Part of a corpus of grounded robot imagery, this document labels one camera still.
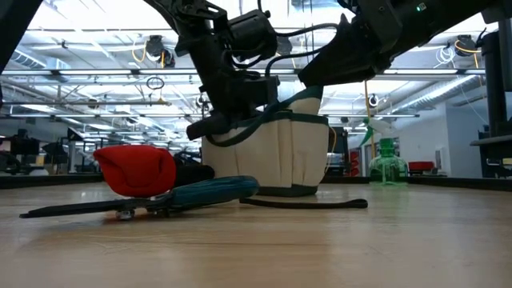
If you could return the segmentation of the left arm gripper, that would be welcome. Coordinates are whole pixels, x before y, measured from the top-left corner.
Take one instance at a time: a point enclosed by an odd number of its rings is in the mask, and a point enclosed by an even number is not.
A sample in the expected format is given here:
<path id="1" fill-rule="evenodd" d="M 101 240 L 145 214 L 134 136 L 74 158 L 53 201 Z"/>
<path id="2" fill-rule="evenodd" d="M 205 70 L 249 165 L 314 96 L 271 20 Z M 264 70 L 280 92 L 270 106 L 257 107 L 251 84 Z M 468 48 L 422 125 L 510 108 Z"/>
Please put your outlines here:
<path id="1" fill-rule="evenodd" d="M 226 134 L 242 115 L 277 101 L 278 78 L 251 69 L 277 52 L 277 34 L 269 18 L 268 10 L 252 10 L 231 20 L 222 16 L 214 21 L 214 40 L 220 45 L 220 55 L 214 57 L 218 68 L 201 90 L 220 113 L 190 124 L 189 140 Z"/>

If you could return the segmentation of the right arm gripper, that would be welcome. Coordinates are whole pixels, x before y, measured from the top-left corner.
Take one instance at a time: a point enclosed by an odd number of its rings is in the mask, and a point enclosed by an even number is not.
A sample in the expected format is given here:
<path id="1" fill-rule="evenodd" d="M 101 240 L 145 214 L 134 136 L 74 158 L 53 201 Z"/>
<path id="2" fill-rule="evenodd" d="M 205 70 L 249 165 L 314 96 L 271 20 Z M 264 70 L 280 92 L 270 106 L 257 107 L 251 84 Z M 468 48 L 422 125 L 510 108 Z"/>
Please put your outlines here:
<path id="1" fill-rule="evenodd" d="M 405 0 L 346 0 L 355 16 L 342 14 L 333 39 L 305 66 L 298 78 L 305 86 L 362 82 L 390 67 L 391 51 L 403 32 Z"/>

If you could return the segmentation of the green-handled snips with strap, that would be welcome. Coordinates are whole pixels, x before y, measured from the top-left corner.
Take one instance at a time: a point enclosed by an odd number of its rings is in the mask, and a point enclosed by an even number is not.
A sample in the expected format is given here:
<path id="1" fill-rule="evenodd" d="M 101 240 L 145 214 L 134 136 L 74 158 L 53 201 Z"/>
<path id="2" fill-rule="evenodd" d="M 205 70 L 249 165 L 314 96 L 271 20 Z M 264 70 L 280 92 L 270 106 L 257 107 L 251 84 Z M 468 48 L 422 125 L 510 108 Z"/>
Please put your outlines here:
<path id="1" fill-rule="evenodd" d="M 20 218 L 49 218 L 113 211 L 116 219 L 131 220 L 137 209 L 150 214 L 169 216 L 173 212 L 194 210 L 206 206 L 238 200 L 242 204 L 291 210 L 366 209 L 367 200 L 359 198 L 348 202 L 273 202 L 254 199 L 260 185 L 250 176 L 224 177 L 179 186 L 169 192 L 149 198 L 119 198 L 102 202 L 86 202 L 47 206 L 20 214 Z"/>

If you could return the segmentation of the cream canvas green-trimmed garden bag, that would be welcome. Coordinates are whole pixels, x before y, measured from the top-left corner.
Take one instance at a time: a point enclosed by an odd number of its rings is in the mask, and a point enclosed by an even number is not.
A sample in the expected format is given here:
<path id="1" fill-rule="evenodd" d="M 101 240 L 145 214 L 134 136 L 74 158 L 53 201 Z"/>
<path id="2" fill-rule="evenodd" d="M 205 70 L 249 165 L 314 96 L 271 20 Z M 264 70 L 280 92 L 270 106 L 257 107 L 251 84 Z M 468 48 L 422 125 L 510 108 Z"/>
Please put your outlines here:
<path id="1" fill-rule="evenodd" d="M 202 139 L 202 162 L 218 178 L 251 176 L 260 195 L 313 195 L 325 175 L 329 124 L 319 114 L 323 88 L 311 86 Z"/>

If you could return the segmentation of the red and black garden glove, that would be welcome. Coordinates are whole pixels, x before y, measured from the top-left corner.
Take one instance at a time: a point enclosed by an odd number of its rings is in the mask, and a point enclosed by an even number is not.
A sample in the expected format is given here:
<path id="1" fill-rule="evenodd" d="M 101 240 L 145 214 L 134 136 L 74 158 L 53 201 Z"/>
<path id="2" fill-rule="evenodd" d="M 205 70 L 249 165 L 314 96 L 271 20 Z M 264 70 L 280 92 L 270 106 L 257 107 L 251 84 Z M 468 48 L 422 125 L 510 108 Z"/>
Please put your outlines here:
<path id="1" fill-rule="evenodd" d="M 150 198 L 215 176 L 210 166 L 179 164 L 168 150 L 154 146 L 109 146 L 93 156 L 108 186 L 124 197 Z"/>

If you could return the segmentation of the green plastic spray bottle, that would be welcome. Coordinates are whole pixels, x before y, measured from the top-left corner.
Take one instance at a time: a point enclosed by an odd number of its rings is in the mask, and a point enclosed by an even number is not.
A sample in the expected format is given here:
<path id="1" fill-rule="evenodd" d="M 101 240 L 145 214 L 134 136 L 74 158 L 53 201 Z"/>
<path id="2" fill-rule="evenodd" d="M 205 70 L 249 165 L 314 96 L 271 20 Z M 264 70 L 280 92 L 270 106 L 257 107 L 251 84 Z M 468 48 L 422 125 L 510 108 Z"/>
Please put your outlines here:
<path id="1" fill-rule="evenodd" d="M 366 133 L 360 147 L 363 147 L 376 134 L 380 135 L 378 140 L 379 155 L 372 158 L 369 163 L 369 178 L 371 184 L 384 186 L 405 185 L 408 176 L 407 163 L 396 155 L 394 129 L 392 125 L 382 119 L 364 118 Z"/>

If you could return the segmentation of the red cabinet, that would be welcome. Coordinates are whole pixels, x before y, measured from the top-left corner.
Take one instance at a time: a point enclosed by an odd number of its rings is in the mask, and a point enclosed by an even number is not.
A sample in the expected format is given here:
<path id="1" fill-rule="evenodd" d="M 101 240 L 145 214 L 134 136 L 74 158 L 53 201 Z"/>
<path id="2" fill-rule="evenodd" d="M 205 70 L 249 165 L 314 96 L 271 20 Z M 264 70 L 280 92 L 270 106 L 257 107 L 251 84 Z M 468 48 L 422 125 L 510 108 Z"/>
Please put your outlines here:
<path id="1" fill-rule="evenodd" d="M 360 177 L 361 176 L 360 158 L 361 158 L 360 149 L 350 150 L 349 160 L 350 160 L 350 176 L 351 177 Z"/>

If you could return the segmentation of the dark robot workstation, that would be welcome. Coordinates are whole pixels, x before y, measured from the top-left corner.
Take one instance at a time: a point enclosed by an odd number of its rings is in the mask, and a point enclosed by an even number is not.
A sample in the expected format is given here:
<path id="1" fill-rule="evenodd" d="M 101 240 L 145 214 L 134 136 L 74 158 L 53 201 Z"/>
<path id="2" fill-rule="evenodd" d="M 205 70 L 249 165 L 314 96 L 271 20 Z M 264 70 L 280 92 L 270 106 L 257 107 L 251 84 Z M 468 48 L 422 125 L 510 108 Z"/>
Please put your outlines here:
<path id="1" fill-rule="evenodd" d="M 9 137 L 0 137 L 0 173 L 28 175 L 34 170 L 31 159 L 35 160 L 40 152 L 40 141 L 31 138 L 26 129 Z"/>
<path id="2" fill-rule="evenodd" d="M 45 161 L 51 164 L 56 174 L 85 174 L 98 171 L 98 163 L 88 153 L 85 134 L 72 127 L 67 128 L 66 136 L 56 142 L 45 144 Z"/>

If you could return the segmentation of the black aluminium table frame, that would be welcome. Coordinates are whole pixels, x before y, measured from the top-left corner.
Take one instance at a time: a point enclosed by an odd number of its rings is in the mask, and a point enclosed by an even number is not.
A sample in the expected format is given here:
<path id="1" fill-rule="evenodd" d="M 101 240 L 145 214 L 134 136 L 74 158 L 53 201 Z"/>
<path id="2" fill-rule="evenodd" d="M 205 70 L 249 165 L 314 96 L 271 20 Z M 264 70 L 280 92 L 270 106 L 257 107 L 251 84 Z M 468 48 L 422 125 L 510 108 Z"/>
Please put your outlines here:
<path id="1" fill-rule="evenodd" d="M 19 189 L 37 186 L 59 186 L 101 182 L 100 174 L 70 174 L 51 176 L 0 176 L 0 190 Z M 448 178 L 414 176 L 407 179 L 409 184 L 441 186 L 474 190 L 495 190 L 512 192 L 512 179 L 498 178 Z M 325 176 L 321 184 L 368 184 L 368 177 Z"/>

